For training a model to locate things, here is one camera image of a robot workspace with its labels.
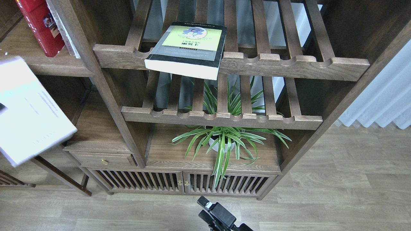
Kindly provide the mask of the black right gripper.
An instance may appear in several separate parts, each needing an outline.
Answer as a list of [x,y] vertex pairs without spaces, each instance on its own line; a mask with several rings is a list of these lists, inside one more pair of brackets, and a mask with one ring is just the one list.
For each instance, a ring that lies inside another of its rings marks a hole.
[[236,217],[220,203],[213,204],[213,202],[209,201],[204,196],[200,196],[197,203],[205,209],[202,210],[198,216],[207,223],[211,231],[252,231],[252,229],[245,223],[242,223],[237,227],[234,224]]

